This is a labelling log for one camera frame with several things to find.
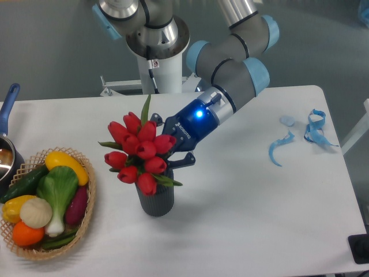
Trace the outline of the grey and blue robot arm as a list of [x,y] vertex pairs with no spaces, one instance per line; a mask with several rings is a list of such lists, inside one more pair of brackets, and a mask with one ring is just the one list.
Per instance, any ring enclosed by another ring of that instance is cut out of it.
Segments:
[[174,15],[171,1],[98,1],[92,8],[111,38],[124,38],[137,57],[143,93],[179,93],[183,65],[208,85],[196,100],[159,122],[164,134],[176,138],[171,153],[186,153],[182,160],[168,161],[170,169],[194,164],[195,146],[270,82],[258,56],[278,41],[277,23],[260,15],[253,1],[218,5],[230,34],[216,46],[190,43],[189,29]]

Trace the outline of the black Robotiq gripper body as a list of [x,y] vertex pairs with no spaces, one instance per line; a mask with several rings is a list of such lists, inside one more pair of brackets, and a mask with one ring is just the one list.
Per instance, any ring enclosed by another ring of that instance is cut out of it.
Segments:
[[162,134],[176,138],[171,152],[192,151],[196,145],[219,125],[219,121],[210,111],[212,102],[193,100],[175,115],[165,120]]

